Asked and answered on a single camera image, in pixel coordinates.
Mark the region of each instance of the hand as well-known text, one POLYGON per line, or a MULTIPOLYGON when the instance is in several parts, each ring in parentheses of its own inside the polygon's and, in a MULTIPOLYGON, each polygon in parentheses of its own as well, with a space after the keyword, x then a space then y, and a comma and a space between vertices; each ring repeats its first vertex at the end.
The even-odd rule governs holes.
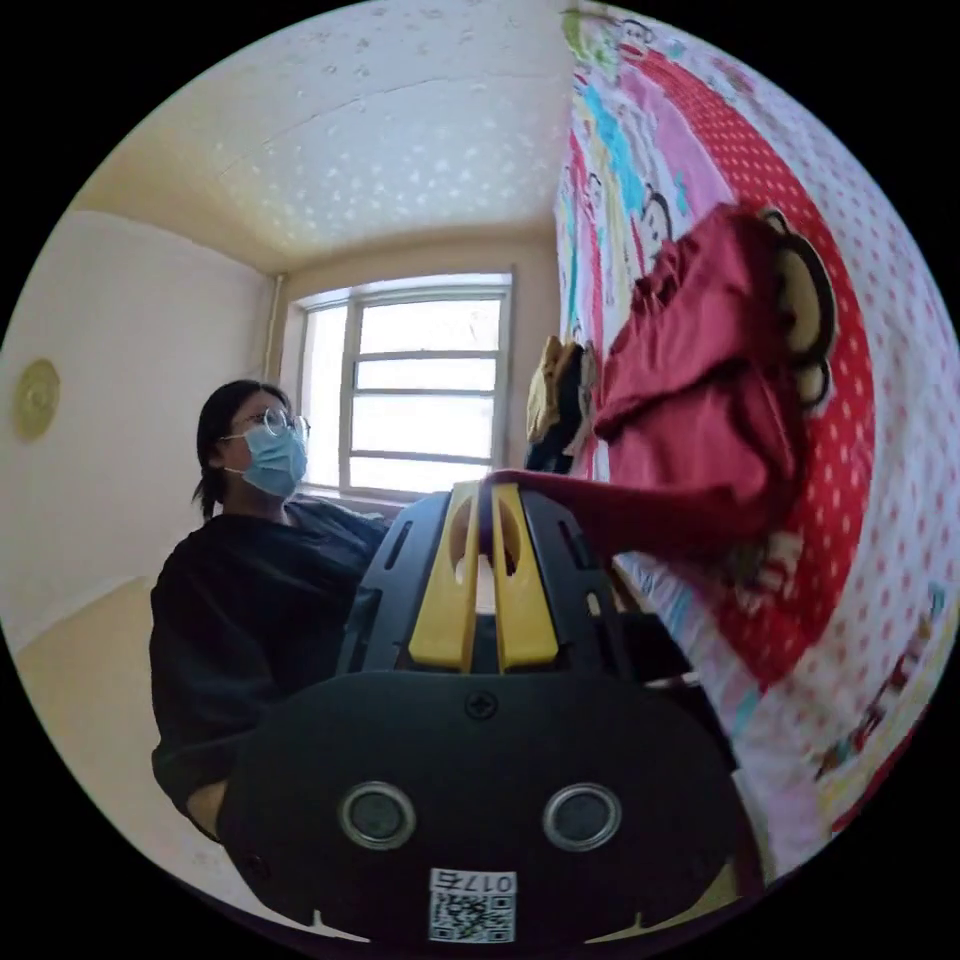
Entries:
POLYGON ((227 781, 201 787, 187 800, 187 812, 212 837, 217 836, 217 816, 227 792, 227 781))

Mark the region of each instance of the eyeglasses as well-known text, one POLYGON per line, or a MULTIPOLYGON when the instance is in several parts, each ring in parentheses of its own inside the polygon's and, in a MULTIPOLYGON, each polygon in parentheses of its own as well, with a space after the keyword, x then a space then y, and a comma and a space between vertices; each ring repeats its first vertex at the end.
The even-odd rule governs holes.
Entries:
POLYGON ((306 417, 296 416, 281 410, 278 407, 269 407, 263 413, 255 413, 252 417, 244 417, 237 421, 239 433, 230 437, 224 437, 225 440, 240 436, 245 430, 251 427, 266 427, 267 431, 273 436, 278 437, 285 430, 295 430, 304 439, 310 436, 310 422, 306 417))

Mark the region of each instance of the label sticker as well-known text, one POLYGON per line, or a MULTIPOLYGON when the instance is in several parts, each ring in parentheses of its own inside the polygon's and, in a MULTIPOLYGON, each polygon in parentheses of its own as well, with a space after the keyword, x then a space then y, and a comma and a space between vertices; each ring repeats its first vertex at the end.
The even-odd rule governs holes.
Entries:
POLYGON ((513 943, 516 916, 515 873, 430 871, 430 940, 513 943))

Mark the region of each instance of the bedsheet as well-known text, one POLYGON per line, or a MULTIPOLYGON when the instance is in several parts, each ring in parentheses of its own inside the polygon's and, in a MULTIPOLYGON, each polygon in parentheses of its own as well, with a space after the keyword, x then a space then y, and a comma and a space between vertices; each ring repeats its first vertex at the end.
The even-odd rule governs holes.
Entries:
MULTIPOLYGON (((562 334, 602 362, 633 282, 717 203, 781 233, 810 463, 784 529, 722 570, 618 558, 693 663, 767 818, 774 873, 820 850, 929 701, 960 609, 960 350, 907 228, 785 93, 614 8, 570 13, 556 200, 562 334)), ((576 474, 610 480, 591 439, 576 474)))

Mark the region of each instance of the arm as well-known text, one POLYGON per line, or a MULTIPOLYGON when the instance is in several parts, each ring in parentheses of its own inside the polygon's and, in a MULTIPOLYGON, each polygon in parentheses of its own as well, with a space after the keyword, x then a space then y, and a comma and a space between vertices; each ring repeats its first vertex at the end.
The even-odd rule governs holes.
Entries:
POLYGON ((263 651, 200 578, 168 567, 151 597, 153 772, 173 805, 216 839, 226 781, 244 739, 278 699, 263 651))

